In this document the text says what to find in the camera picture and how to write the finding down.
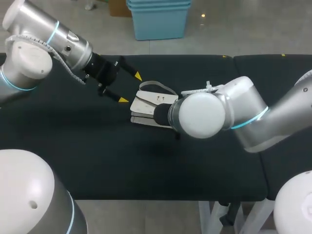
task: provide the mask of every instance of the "black table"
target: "black table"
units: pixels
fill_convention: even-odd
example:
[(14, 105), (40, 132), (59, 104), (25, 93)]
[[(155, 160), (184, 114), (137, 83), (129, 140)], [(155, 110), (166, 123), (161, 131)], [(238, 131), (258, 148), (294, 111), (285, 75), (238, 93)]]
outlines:
[[(311, 55), (261, 55), (234, 58), (241, 76), (248, 76), (270, 106), (282, 98), (297, 80), (312, 69)], [(312, 129), (299, 132), (261, 152), (269, 186), (269, 200), (293, 176), (312, 170)]]
[[(230, 57), (127, 59), (144, 80), (158, 80), (178, 92), (238, 77)], [(138, 85), (121, 72), (111, 89), (133, 100)], [(129, 103), (98, 97), (95, 81), (80, 85), (57, 62), (28, 99), (1, 109), (0, 129), (0, 149), (38, 154), (75, 199), (234, 202), (267, 196), (259, 155), (245, 152), (232, 132), (176, 140), (171, 130), (132, 124)]]

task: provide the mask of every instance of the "gray floor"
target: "gray floor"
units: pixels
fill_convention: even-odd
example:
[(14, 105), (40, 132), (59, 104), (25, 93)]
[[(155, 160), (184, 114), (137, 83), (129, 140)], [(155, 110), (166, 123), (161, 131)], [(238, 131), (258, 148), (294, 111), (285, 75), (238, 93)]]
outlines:
[[(89, 40), (97, 53), (139, 54), (311, 54), (312, 1), (193, 0), (185, 38), (136, 41), (132, 20), (113, 18), (98, 3), (84, 0), (32, 0), (73, 32)], [(0, 20), (11, 0), (0, 0)], [(0, 41), (8, 34), (0, 30)], [(4, 52), (4, 43), (0, 43)], [(199, 234), (197, 202), (78, 201), (90, 234)]]

